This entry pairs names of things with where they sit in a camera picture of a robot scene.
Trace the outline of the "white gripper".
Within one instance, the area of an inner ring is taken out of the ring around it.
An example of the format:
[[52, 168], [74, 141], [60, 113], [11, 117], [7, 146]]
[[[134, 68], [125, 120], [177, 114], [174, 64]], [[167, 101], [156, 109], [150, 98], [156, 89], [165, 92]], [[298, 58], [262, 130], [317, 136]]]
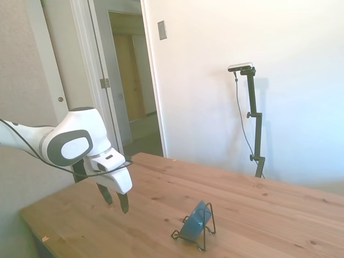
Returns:
[[115, 172], [101, 175], [101, 173], [90, 172], [90, 177], [97, 183], [98, 189], [108, 205], [112, 204], [112, 196], [108, 188], [117, 192], [121, 210], [124, 214], [129, 211], [127, 193], [132, 189], [132, 180], [127, 168], [121, 168]]

